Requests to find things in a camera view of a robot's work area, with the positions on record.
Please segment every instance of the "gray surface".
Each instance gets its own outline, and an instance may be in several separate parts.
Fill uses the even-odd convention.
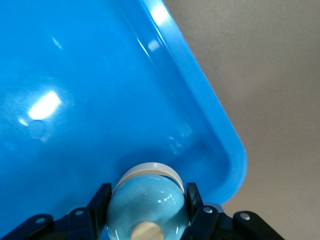
[[[320,1],[165,2],[247,151],[225,211],[320,239]]]

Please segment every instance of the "white ring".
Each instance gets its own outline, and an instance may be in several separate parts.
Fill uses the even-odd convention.
[[[159,162],[145,162],[132,167],[121,177],[113,192],[115,192],[124,181],[142,174],[156,174],[172,178],[179,185],[182,193],[185,194],[184,184],[178,173],[168,165]]]

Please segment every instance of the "light blue ball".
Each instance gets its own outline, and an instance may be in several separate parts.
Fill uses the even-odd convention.
[[[111,240],[130,240],[142,222],[157,224],[164,240],[179,240],[189,224],[185,196],[170,179],[144,174],[134,176],[114,192],[106,226]]]

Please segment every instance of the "gray background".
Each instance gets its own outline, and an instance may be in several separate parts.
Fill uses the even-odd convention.
[[[223,207],[320,239],[320,1],[166,0],[248,156]]]

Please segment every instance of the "black bracket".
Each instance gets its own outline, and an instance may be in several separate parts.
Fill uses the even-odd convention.
[[[54,221],[48,214],[32,216],[1,240],[96,240],[106,226],[112,196],[104,183],[87,207]],[[186,203],[191,222],[180,240],[284,240],[254,212],[241,211],[233,218],[213,205],[204,205],[197,185],[187,183]]]
[[[96,240],[106,226],[111,199],[110,183],[104,183],[87,207],[74,209],[57,221],[38,214],[24,221],[1,240]]]
[[[284,240],[254,212],[240,211],[231,218],[204,205],[195,183],[187,183],[186,192],[191,224],[181,240]]]

